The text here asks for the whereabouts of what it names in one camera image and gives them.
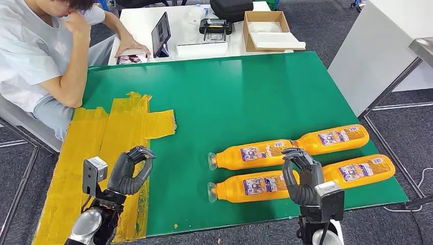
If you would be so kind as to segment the person's left hand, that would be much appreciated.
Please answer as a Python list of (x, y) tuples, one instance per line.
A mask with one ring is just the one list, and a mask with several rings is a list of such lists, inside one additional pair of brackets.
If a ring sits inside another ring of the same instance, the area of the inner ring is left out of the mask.
[(132, 35), (120, 35), (120, 44), (118, 46), (117, 53), (115, 54), (115, 57), (121, 56), (122, 53), (126, 50), (134, 49), (134, 50), (141, 50), (145, 54), (151, 56), (151, 52), (149, 49), (145, 46), (137, 42)]

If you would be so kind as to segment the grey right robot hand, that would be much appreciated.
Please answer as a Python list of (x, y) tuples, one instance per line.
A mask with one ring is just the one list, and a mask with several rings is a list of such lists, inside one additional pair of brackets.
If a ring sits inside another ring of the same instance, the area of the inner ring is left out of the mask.
[[(315, 187), (324, 183), (321, 163), (302, 148), (287, 148), (282, 154), (282, 173), (290, 199), (300, 206), (319, 206), (319, 196)], [(301, 170), (300, 182), (294, 177), (294, 165)]]

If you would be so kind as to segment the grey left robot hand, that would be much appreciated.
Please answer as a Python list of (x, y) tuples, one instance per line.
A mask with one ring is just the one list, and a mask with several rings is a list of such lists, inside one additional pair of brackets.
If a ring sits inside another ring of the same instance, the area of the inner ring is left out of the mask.
[[(136, 194), (150, 175), (153, 159), (153, 151), (142, 145), (122, 152), (113, 167), (107, 189), (123, 195)], [(134, 176), (136, 164), (142, 161), (145, 162), (143, 168)]]

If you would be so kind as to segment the person's right hand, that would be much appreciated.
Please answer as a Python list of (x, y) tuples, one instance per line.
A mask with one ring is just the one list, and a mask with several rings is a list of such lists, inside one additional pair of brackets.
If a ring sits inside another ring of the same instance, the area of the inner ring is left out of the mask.
[(71, 12), (65, 26), (74, 37), (90, 40), (91, 27), (79, 12)]

